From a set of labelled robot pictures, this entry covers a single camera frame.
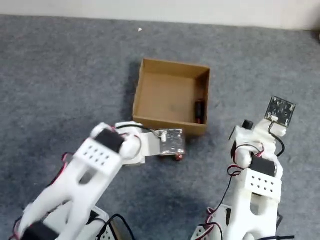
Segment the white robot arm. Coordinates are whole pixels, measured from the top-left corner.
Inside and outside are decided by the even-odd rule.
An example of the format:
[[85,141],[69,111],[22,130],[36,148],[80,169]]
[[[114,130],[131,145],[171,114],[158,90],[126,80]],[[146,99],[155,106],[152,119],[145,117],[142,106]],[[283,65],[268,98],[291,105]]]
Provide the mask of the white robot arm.
[[[102,223],[86,226],[91,210],[123,166],[124,159],[128,161],[136,158],[141,147],[141,140],[136,137],[129,135],[123,138],[112,127],[104,123],[98,125],[56,181],[25,209],[16,237],[29,239],[25,235],[26,230],[66,201],[69,201],[68,204],[54,213],[55,216],[67,216],[67,219],[59,219],[63,223],[58,225],[63,225],[63,229],[60,227],[61,232],[56,235],[54,231],[48,230],[46,240],[75,240],[84,228],[88,230],[95,227],[95,232],[99,233]],[[88,172],[91,178],[83,184],[81,179]]]
[[[229,173],[237,180],[232,207],[221,203],[208,208],[205,224],[196,228],[191,240],[273,240],[293,239],[276,236],[278,204],[281,201],[283,167],[275,154],[276,140],[286,134],[295,105],[272,97],[265,119],[254,129],[245,121],[230,136],[231,158],[237,171]],[[257,207],[253,213],[251,206]]]

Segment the white wall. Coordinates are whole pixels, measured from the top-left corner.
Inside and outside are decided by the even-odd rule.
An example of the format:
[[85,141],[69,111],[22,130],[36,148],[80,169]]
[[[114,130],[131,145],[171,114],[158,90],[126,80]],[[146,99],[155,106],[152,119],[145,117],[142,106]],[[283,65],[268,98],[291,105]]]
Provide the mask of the white wall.
[[0,14],[320,29],[320,0],[0,0]]

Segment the gray carpet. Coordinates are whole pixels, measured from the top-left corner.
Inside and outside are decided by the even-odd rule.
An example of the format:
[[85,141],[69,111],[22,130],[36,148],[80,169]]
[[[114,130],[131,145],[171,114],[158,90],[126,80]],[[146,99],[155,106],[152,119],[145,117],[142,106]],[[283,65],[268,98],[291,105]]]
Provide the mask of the gray carpet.
[[310,32],[15,16],[0,16],[0,238],[55,176],[63,152],[98,123],[131,118],[143,57],[211,67],[207,133],[189,142],[182,162],[124,167],[98,206],[122,214],[139,240],[189,239],[227,186],[231,130],[261,120],[276,95],[297,103],[280,159],[278,232],[317,239],[320,46]]

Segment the electrical cable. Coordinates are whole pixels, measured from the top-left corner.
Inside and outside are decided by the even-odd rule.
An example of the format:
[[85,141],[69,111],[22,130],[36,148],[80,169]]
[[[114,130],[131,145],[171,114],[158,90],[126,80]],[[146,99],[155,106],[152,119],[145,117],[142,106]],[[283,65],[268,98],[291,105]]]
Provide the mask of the electrical cable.
[[103,220],[105,222],[104,226],[101,228],[101,231],[99,232],[99,234],[96,236],[97,237],[97,240],[101,240],[101,237],[103,236],[103,234],[105,233],[106,229],[107,229],[107,226],[111,224],[112,220],[115,219],[115,218],[120,218],[124,225],[126,226],[126,228],[128,229],[129,233],[130,233],[130,236],[131,236],[131,240],[136,240],[135,236],[134,236],[134,233],[133,231],[131,230],[131,228],[129,227],[129,224],[127,223],[127,221],[125,220],[125,218],[123,216],[121,216],[120,214],[116,213],[114,214],[112,217],[109,218],[108,221],[104,221],[103,219],[101,218],[96,218],[94,219],[93,221],[95,220]]
[[256,157],[261,157],[261,155],[264,153],[264,151],[265,151],[265,147],[264,147],[264,145],[261,143],[261,145],[262,145],[262,150],[259,150],[259,148],[257,148],[256,146],[254,146],[254,145],[252,145],[252,144],[248,144],[248,143],[244,143],[244,144],[241,144],[241,145],[239,145],[239,146],[237,146],[236,148],[235,148],[235,150],[234,150],[234,152],[233,152],[233,156],[232,156],[232,160],[233,160],[233,162],[234,162],[234,164],[237,164],[236,163],[236,153],[237,153],[237,150],[239,149],[239,148],[242,148],[242,147],[251,147],[251,148],[254,148],[256,151],[257,151],[257,153],[255,154],[255,156]]
[[139,128],[139,129],[143,129],[143,130],[146,130],[148,132],[153,133],[157,138],[160,138],[159,134],[155,130],[153,130],[151,128],[148,128],[148,127],[145,127],[143,125],[127,124],[127,125],[117,126],[115,129],[124,129],[124,128]]
[[296,237],[294,235],[288,235],[288,236],[268,236],[263,237],[258,240],[285,240],[285,239],[295,239]]
[[270,126],[269,126],[269,129],[268,129],[268,132],[269,134],[274,137],[280,144],[281,144],[281,151],[276,155],[277,157],[280,157],[286,150],[286,146],[285,146],[285,143],[280,139],[280,137],[276,136],[275,134],[273,134],[271,132],[271,128],[274,126],[274,122],[271,122]]
[[217,226],[219,228],[221,240],[224,240],[224,233],[223,233],[222,228],[219,223],[210,222],[210,223],[200,224],[199,226],[201,226],[203,228],[209,226],[209,228],[207,230],[205,230],[204,233],[202,235],[198,236],[195,240],[203,239],[205,236],[207,236],[209,233],[211,233],[211,231],[214,229],[215,226]]
[[67,156],[68,155],[74,155],[74,153],[72,152],[65,152],[64,154],[62,154],[61,157],[61,162],[63,163],[61,169],[59,170],[58,174],[54,177],[54,179],[46,186],[46,187],[50,187],[52,184],[55,183],[55,181],[60,177],[60,175],[63,173],[63,171],[67,168],[68,163],[67,163]]
[[[234,172],[230,172],[230,169],[232,169],[232,168],[237,168],[238,170],[236,170]],[[210,226],[210,227],[207,230],[205,230],[205,232],[202,235],[198,236],[195,240],[203,239],[205,236],[207,236],[214,229],[214,226],[216,226],[216,225],[219,227],[220,234],[221,234],[221,240],[223,240],[223,231],[222,231],[221,226],[217,222],[210,222],[210,220],[213,218],[214,213],[220,208],[220,206],[224,202],[224,200],[226,198],[226,195],[227,195],[227,192],[228,192],[228,190],[230,188],[232,178],[235,177],[235,176],[238,176],[241,173],[242,170],[243,170],[242,167],[240,167],[238,165],[235,165],[235,164],[232,164],[227,168],[227,173],[230,176],[230,180],[229,180],[229,183],[228,183],[228,185],[227,185],[227,187],[225,189],[225,192],[224,192],[224,194],[222,196],[222,199],[221,199],[220,203],[218,204],[218,206],[215,209],[213,209],[211,207],[208,207],[206,209],[206,211],[209,214],[209,216],[206,218],[205,224],[200,225],[200,226]]]
[[9,237],[9,240],[12,240],[12,239],[19,240],[16,228],[17,228],[19,221],[21,221],[21,219],[22,219],[22,216],[20,216],[17,220],[14,221],[14,225],[12,228],[12,236]]
[[278,218],[278,221],[276,221],[276,229],[278,229],[278,227],[280,226],[281,222],[282,222],[283,219],[284,219],[284,216],[282,216],[282,215],[280,214],[279,210],[278,210],[277,215],[278,215],[279,218]]

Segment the cardboard box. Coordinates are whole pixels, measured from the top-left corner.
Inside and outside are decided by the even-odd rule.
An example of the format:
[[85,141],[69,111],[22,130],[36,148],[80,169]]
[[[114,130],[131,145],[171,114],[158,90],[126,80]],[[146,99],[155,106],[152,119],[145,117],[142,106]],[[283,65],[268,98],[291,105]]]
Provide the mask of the cardboard box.
[[[210,68],[143,59],[133,104],[133,120],[152,129],[181,128],[190,136],[207,127]],[[195,119],[195,102],[205,102],[203,124]]]

